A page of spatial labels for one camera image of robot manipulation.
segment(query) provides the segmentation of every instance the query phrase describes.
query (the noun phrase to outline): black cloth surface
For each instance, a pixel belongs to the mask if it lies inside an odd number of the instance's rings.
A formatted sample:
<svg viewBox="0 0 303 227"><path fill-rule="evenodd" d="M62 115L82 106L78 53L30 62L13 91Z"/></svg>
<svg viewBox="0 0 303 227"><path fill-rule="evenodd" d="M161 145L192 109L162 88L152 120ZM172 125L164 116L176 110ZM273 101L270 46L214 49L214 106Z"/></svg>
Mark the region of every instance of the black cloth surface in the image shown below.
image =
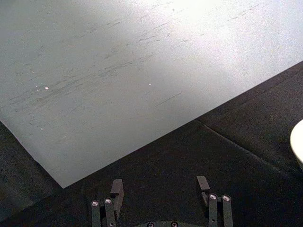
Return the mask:
<svg viewBox="0 0 303 227"><path fill-rule="evenodd" d="M197 175L207 178L212 192L232 197L235 227L303 226L303 181L298 168L290 168L294 160L285 149L290 125L300 117L300 109L294 114L290 106L299 106L300 100L291 97L300 96L297 77L302 68L300 63L288 69L1 226L89 227L90 202L107 197L117 178L123 179L125 192L120 226L172 219L206 225L204 208L196 195ZM278 111L277 100L284 100L283 112L288 114ZM270 121L268 114L277 114L277 118ZM275 126L278 131L272 132ZM266 144L269 151L256 142Z"/></svg>
<svg viewBox="0 0 303 227"><path fill-rule="evenodd" d="M64 196L40 204L36 218L29 215L31 211L15 220L30 222L28 226L89 226L90 201L98 197L98 190L101 198L107 197L112 181L122 178L121 226L171 219L205 225L195 191L195 176L205 175L213 192L232 197L235 226L303 225L302 184L293 177L198 122L191 122L187 136L174 140L169 135L163 140L171 142L146 146L157 148L156 154L94 173L68 187ZM50 202L54 210L39 220L41 209Z"/></svg>
<svg viewBox="0 0 303 227"><path fill-rule="evenodd" d="M0 221L60 189L0 122Z"/></svg>
<svg viewBox="0 0 303 227"><path fill-rule="evenodd" d="M302 170L290 147L290 134L303 119L303 64L286 70L265 84L275 84L241 105L226 103L229 110L212 111L217 119L201 117L211 129L283 171L303 180ZM247 93L254 94L259 87Z"/></svg>

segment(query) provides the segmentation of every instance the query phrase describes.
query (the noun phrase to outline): white bowl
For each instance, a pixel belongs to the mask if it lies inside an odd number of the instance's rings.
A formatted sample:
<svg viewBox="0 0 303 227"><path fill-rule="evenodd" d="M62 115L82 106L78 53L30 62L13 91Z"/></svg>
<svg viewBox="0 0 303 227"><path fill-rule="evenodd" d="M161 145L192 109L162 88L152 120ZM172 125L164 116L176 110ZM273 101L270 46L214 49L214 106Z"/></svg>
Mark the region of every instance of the white bowl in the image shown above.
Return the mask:
<svg viewBox="0 0 303 227"><path fill-rule="evenodd" d="M290 134L290 146L303 170L303 120L296 124Z"/></svg>

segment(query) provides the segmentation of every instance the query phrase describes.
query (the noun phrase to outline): metal screw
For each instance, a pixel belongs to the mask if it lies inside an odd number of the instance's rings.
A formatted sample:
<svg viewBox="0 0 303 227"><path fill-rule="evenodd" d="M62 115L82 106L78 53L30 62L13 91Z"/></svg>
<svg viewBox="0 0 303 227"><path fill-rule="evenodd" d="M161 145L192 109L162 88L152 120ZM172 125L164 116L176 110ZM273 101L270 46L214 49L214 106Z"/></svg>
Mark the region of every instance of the metal screw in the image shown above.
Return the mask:
<svg viewBox="0 0 303 227"><path fill-rule="evenodd" d="M109 204L109 203L111 203L111 202L112 202L111 199L105 199L105 203Z"/></svg>
<svg viewBox="0 0 303 227"><path fill-rule="evenodd" d="M215 199L217 199L217 197L214 195L214 194L210 194L210 196L209 196L212 200L215 200Z"/></svg>
<svg viewBox="0 0 303 227"><path fill-rule="evenodd" d="M223 198L225 201L231 200L231 198L230 198L228 195L223 195L222 198Z"/></svg>
<svg viewBox="0 0 303 227"><path fill-rule="evenodd" d="M178 223L177 222L175 222L175 221L173 221L172 223L171 223L171 225L170 225L171 227L178 227Z"/></svg>
<svg viewBox="0 0 303 227"><path fill-rule="evenodd" d="M98 201L93 201L93 202L91 202L91 205L92 205L93 207L96 207L96 206L99 205L99 202L98 202Z"/></svg>

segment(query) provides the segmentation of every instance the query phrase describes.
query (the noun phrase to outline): scratch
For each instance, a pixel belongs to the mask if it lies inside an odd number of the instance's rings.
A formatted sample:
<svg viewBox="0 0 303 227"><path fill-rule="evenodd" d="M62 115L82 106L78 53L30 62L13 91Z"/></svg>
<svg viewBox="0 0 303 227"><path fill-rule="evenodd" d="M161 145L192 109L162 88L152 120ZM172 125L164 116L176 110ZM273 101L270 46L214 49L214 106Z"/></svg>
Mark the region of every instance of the scratch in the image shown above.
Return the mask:
<svg viewBox="0 0 303 227"><path fill-rule="evenodd" d="M148 38L145 38L145 39L139 39L139 42L140 41L144 41L144 40L148 40L148 39L151 39L151 38L154 38L155 36L153 35L153 36L151 36L151 37L148 37Z"/></svg>
<svg viewBox="0 0 303 227"><path fill-rule="evenodd" d="M71 112L73 112L75 109L77 109L77 108L79 108L79 106L76 106L75 108L73 108L71 111L70 111L70 113Z"/></svg>
<svg viewBox="0 0 303 227"><path fill-rule="evenodd" d="M118 24L120 24L120 23L121 23L121 22L117 22L117 23L113 24L113 25L110 26L110 27L113 27L113 26L118 25Z"/></svg>
<svg viewBox="0 0 303 227"><path fill-rule="evenodd" d="M165 102L171 100L172 98L174 98L174 97L176 97L176 96L178 96L178 95L181 95L181 94L182 94L182 92L179 92L178 94L174 95L173 97L170 97L170 98L166 99L165 101L163 101L163 102L161 102L161 103L155 105L155 107L157 107L157 106L159 106L159 105L161 105L161 104L163 104L163 103L165 103Z"/></svg>

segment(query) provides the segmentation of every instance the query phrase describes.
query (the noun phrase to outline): large gray panel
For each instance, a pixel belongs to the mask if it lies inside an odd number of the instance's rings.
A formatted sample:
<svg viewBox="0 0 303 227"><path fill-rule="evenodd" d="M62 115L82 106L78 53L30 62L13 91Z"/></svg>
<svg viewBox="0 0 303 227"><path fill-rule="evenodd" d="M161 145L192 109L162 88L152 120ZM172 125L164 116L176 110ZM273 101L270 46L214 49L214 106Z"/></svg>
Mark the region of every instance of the large gray panel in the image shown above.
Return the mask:
<svg viewBox="0 0 303 227"><path fill-rule="evenodd" d="M62 186L303 58L301 1L1 1L0 120Z"/></svg>

